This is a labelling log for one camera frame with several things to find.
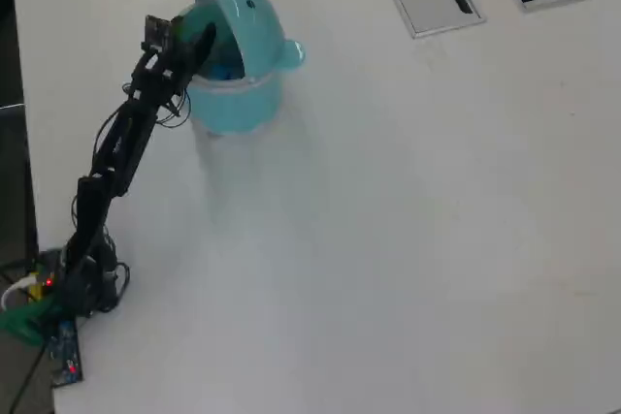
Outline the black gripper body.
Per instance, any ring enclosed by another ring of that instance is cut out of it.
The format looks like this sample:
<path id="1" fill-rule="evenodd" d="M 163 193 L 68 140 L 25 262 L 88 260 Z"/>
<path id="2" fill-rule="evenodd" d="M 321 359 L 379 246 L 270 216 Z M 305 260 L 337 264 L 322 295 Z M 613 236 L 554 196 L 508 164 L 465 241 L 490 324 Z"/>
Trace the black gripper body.
<path id="1" fill-rule="evenodd" d="M 195 59 L 188 47 L 162 49 L 142 44 L 143 54 L 129 83 L 129 98 L 147 108 L 166 107 L 181 95 L 193 74 Z"/>

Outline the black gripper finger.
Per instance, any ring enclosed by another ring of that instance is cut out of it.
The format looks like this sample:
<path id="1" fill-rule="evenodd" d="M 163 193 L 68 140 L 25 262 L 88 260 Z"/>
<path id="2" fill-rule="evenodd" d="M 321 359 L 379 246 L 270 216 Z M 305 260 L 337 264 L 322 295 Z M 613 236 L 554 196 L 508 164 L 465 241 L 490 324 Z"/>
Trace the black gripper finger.
<path id="1" fill-rule="evenodd" d="M 187 16 L 175 16 L 172 19 L 172 41 L 176 47 L 189 47 L 192 44 L 192 32 Z"/>
<path id="2" fill-rule="evenodd" d="M 216 37 L 213 22 L 207 24 L 196 41 L 185 47 L 183 52 L 184 74 L 191 79 L 208 60 Z"/>

